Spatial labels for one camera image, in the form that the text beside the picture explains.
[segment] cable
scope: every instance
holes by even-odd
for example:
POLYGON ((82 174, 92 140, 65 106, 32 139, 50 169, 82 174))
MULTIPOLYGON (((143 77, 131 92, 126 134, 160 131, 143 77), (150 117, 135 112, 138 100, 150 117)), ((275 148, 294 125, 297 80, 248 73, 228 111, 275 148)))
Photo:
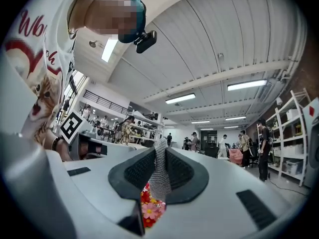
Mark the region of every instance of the cable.
MULTIPOLYGON (((278 187, 275 183, 273 183, 273 182, 270 180, 270 176, 269 176, 269 175, 268 175, 268 179, 269 179, 269 181, 270 181, 272 184, 274 184, 277 188, 279 188, 279 189, 284 189, 284 188, 278 187)), ((294 192, 296 192, 296 193, 299 193, 299 194, 301 194, 301 195, 304 195, 305 197, 308 196, 308 195, 306 195, 306 194, 304 194, 304 193, 301 193, 301 192, 299 192, 299 191, 296 191, 296 190, 292 190, 292 189, 284 189, 284 190, 294 191, 294 192)))

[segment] red diamond symbol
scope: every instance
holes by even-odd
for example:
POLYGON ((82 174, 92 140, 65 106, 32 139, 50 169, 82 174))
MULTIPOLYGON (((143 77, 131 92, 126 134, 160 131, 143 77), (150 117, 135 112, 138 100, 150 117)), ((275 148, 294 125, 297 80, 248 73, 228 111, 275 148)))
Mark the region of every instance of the red diamond symbol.
POLYGON ((309 114, 310 114, 311 117, 313 117, 314 114, 315 114, 315 110, 314 110, 314 108, 312 106, 309 106, 309 114))

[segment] neck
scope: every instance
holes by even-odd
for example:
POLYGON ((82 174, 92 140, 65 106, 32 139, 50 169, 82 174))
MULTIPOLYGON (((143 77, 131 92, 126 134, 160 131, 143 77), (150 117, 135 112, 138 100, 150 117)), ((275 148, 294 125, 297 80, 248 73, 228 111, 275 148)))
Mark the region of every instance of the neck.
POLYGON ((85 17, 87 11, 94 0, 75 0, 70 8, 68 27, 71 32, 75 32, 85 27, 85 17))

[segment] bracelet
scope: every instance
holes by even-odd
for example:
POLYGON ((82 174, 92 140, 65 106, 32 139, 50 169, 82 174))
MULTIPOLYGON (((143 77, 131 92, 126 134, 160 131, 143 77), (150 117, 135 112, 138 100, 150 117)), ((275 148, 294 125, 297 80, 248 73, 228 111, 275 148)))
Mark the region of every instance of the bracelet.
POLYGON ((59 140, 63 140, 63 137, 59 136, 53 141, 52 147, 51 147, 52 150, 56 151, 56 147, 58 145, 59 140))

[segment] red cloth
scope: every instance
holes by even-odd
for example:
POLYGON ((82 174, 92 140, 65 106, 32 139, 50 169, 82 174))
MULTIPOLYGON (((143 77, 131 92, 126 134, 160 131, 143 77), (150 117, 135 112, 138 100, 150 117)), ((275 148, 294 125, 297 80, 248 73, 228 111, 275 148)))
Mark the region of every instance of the red cloth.
POLYGON ((239 149, 229 149, 229 160, 234 164, 241 165, 243 154, 239 149))

